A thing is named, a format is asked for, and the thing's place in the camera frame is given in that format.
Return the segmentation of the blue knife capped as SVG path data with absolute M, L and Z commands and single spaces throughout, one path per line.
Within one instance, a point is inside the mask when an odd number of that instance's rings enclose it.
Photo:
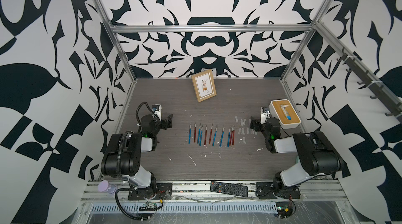
M 199 146 L 202 145 L 202 140 L 203 140 L 203 128 L 204 128 L 204 126 L 201 125 L 200 138 L 199 138 L 199 142 L 198 142 L 198 145 L 199 145 Z
M 223 128 L 222 128 L 222 134 L 221 134 L 221 137 L 220 137 L 220 142 L 219 142 L 219 147 L 220 147 L 220 148 L 221 148 L 222 145 L 223 145 L 224 134 L 225 134 L 225 125 L 224 125 Z
M 228 138 L 227 138 L 227 147 L 229 147 L 230 146 L 230 142 L 231 142 L 231 129 L 229 128 L 229 130 L 228 130 Z

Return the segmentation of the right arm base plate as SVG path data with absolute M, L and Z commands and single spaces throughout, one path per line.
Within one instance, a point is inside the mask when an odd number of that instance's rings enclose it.
M 284 185 L 275 184 L 274 182 L 257 182 L 256 196 L 261 200 L 272 199 L 300 199 L 300 190 L 298 186 L 286 187 Z

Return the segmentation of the blue carving knife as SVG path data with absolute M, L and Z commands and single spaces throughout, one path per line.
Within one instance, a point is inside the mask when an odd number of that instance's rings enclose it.
M 200 145 L 200 136 L 201 136 L 201 124 L 198 128 L 198 135 L 197 135 L 197 145 Z
M 213 135 L 213 142 L 212 142 L 212 146 L 214 146 L 215 145 L 215 142 L 216 142 L 216 136 L 217 136 L 217 125 L 215 126 L 215 131 L 214 131 L 214 135 Z

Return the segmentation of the red carving knife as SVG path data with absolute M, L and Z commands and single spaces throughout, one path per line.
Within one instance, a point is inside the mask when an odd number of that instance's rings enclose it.
M 206 142 L 207 142 L 207 132 L 208 132 L 208 127 L 207 127 L 207 125 L 205 125 L 205 129 L 204 129 L 205 131 L 204 131 L 204 134 L 205 134 L 205 136 L 204 136 L 204 144 L 203 145 L 206 145 Z
M 232 132 L 231 132 L 231 146 L 234 146 L 234 130 L 235 130 L 235 125 L 233 125 Z
M 234 129 L 234 126 L 231 127 L 231 131 L 230 131 L 230 135 L 229 135 L 228 147 L 230 147 L 231 143 L 232 143 L 233 129 Z

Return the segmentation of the red knife capped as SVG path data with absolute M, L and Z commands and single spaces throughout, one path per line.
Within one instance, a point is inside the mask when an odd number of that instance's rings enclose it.
M 213 132 L 213 124 L 211 125 L 211 128 L 210 128 L 210 135 L 209 135 L 209 141 L 208 141 L 208 144 L 211 144 L 212 132 Z

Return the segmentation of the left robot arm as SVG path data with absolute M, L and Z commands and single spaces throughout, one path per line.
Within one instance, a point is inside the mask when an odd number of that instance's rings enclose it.
M 137 190 L 156 191 L 155 175 L 140 164 L 141 154 L 155 151 L 159 131 L 172 126 L 172 114 L 166 119 L 161 119 L 158 114 L 148 114 L 141 118 L 136 133 L 113 134 L 100 164 L 101 173 L 126 182 Z

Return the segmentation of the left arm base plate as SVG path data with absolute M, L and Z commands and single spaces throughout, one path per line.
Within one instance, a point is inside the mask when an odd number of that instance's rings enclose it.
M 172 195 L 172 183 L 156 183 L 146 188 L 131 189 L 128 195 L 129 201 L 140 200 L 169 200 Z

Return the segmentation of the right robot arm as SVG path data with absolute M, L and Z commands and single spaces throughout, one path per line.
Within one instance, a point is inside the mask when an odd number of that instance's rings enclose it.
M 274 117 L 263 121 L 251 117 L 250 128 L 263 134 L 265 146 L 271 153 L 297 153 L 299 158 L 287 170 L 276 173 L 270 185 L 257 183 L 256 196 L 259 198 L 296 198 L 302 183 L 317 176 L 335 174 L 345 166 L 341 155 L 321 131 L 282 138 L 280 121 Z

